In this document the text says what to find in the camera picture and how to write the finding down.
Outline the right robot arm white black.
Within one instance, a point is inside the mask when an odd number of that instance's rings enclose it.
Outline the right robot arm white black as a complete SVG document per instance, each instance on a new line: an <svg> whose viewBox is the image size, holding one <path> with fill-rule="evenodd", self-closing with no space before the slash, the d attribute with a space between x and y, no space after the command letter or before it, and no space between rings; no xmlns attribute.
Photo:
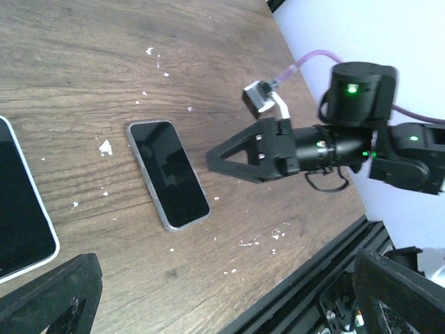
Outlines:
<svg viewBox="0 0 445 334"><path fill-rule="evenodd" d="M357 173L369 162L369 177L408 191L439 195L444 187L444 123L389 124L396 92L392 66L366 62L336 64L318 105L318 124L293 128L278 86L291 66L272 81L255 81L242 99L255 118L207 152L209 170L254 183L298 173L306 178Z"/></svg>

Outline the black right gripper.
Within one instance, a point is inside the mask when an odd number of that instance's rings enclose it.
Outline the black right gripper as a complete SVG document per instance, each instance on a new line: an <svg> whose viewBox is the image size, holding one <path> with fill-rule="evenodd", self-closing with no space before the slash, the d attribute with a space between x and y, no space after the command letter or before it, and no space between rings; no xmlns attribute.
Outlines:
<svg viewBox="0 0 445 334"><path fill-rule="evenodd" d="M300 172L290 120L258 120L210 149L206 159L210 171L253 183Z"/></svg>

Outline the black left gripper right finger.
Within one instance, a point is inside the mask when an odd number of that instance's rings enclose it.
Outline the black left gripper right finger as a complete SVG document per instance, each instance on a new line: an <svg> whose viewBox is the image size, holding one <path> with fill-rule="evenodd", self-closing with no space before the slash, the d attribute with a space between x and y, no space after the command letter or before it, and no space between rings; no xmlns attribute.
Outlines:
<svg viewBox="0 0 445 334"><path fill-rule="evenodd" d="M353 288L367 333L444 332L444 288L388 257L359 250Z"/></svg>

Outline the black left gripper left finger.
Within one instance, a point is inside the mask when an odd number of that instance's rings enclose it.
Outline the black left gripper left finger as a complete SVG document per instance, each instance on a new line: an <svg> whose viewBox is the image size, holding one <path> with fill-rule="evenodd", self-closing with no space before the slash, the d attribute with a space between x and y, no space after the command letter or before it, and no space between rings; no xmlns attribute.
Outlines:
<svg viewBox="0 0 445 334"><path fill-rule="evenodd" d="M90 333L102 288L97 256L77 255L1 297L1 332Z"/></svg>

